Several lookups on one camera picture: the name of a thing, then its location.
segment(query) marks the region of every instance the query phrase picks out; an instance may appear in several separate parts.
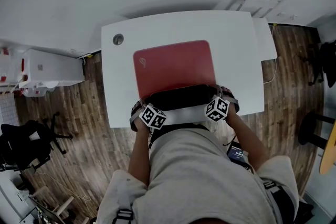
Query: backpack strap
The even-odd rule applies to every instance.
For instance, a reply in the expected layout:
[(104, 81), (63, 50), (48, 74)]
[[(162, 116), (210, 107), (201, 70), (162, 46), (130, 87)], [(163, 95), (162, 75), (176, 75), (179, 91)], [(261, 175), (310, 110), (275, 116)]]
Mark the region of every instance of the backpack strap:
[(272, 203), (277, 224), (293, 223), (295, 207), (287, 187), (277, 185), (273, 181), (266, 181), (263, 184), (266, 194)]
[(128, 195), (128, 187), (126, 180), (118, 182), (118, 199), (121, 209), (118, 210), (117, 216), (113, 219), (112, 224), (131, 224), (134, 219), (134, 213), (131, 207), (130, 198)]

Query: buckle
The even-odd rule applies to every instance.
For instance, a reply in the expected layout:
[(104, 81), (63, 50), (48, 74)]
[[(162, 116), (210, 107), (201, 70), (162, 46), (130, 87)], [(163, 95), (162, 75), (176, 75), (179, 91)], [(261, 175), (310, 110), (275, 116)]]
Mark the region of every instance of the buckle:
[(272, 181), (269, 181), (269, 182), (264, 182), (264, 188), (265, 189), (270, 189), (270, 188), (273, 188), (273, 187), (276, 187), (277, 185), (272, 182)]
[(128, 220), (128, 223), (130, 224), (131, 220), (133, 220), (133, 211), (130, 209), (119, 209), (112, 224), (115, 224), (117, 219)]

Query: white cabinet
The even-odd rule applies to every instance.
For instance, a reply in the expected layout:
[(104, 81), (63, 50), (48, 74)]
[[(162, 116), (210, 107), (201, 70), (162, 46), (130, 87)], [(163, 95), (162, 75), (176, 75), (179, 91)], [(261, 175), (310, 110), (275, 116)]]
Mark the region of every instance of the white cabinet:
[(54, 88), (84, 81), (82, 61), (48, 52), (29, 50), (23, 55), (26, 81), (20, 88)]

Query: cable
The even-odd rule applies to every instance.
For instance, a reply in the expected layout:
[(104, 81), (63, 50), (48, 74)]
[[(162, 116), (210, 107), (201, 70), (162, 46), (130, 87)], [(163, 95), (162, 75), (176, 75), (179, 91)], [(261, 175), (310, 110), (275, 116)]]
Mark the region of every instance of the cable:
[(8, 84), (7, 87), (6, 87), (6, 89), (2, 92), (1, 95), (4, 96), (4, 95), (6, 94), (6, 92), (7, 92), (7, 90), (8, 90), (10, 87), (11, 87), (11, 85)]
[[(276, 25), (277, 24), (273, 24), (272, 37), (273, 37), (274, 28), (275, 28)], [(272, 77), (272, 79), (270, 81), (264, 82), (264, 84), (271, 83), (274, 80), (274, 78), (275, 78), (275, 74), (277, 72), (277, 59), (274, 59), (274, 61), (275, 61), (275, 71), (274, 71), (273, 77)]]
[(77, 195), (76, 193), (74, 193), (72, 190), (70, 190), (70, 189), (68, 189), (66, 186), (64, 186), (62, 183), (60, 183), (60, 182), (58, 182), (56, 179), (54, 179), (51, 175), (49, 175), (48, 173), (39, 173), (38, 171), (36, 171), (38, 174), (40, 174), (40, 175), (48, 175), (48, 176), (50, 176), (51, 178), (52, 178), (52, 180), (54, 180), (57, 184), (59, 184), (59, 185), (61, 185), (63, 188), (65, 188), (66, 190), (68, 190), (68, 191), (70, 191), (73, 195), (75, 195), (76, 197), (78, 197), (78, 198), (80, 198), (80, 199), (83, 199), (84, 200), (84, 203), (85, 203), (85, 205), (86, 205), (86, 208), (88, 209), (88, 211), (89, 211), (89, 213), (91, 214), (91, 212), (90, 212), (90, 209), (89, 209), (89, 207), (88, 207), (88, 205), (87, 205), (87, 201), (91, 201), (91, 197), (90, 196), (88, 196), (88, 195), (84, 195), (83, 197), (81, 197), (81, 196), (79, 196), (79, 195)]
[(225, 145), (223, 144), (223, 146), (228, 146), (229, 144), (231, 144), (231, 143), (233, 142), (233, 140), (236, 138), (236, 136), (237, 136), (237, 135), (235, 134), (235, 136), (234, 136), (233, 139), (230, 141), (230, 143), (227, 143), (227, 144), (225, 144)]
[(264, 82), (264, 84), (271, 83), (273, 81), (273, 79), (275, 78), (275, 74), (277, 72), (277, 59), (274, 59), (274, 61), (275, 61), (275, 71), (274, 71), (274, 74), (273, 74), (273, 78), (270, 81)]
[(13, 88), (11, 88), (10, 93), (13, 93), (13, 92), (15, 91), (16, 87), (19, 86), (20, 82), (23, 81), (23, 78), (24, 78), (24, 77), (22, 77), (22, 78), (20, 79), (20, 81), (19, 81)]

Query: black stool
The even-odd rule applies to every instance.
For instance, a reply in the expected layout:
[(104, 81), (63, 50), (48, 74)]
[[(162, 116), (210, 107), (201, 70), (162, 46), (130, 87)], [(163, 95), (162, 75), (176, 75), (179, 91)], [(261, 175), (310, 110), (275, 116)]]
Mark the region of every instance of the black stool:
[(300, 131), (299, 131), (299, 143), (301, 145), (307, 144), (307, 142), (318, 146), (321, 149), (325, 149), (325, 146), (327, 145), (327, 139), (321, 138), (318, 135), (314, 134), (314, 130), (316, 128), (317, 120), (319, 121), (325, 121), (331, 124), (334, 124), (335, 119), (321, 116), (318, 114), (315, 114), (314, 112), (309, 112), (303, 119), (301, 125), (300, 125)]

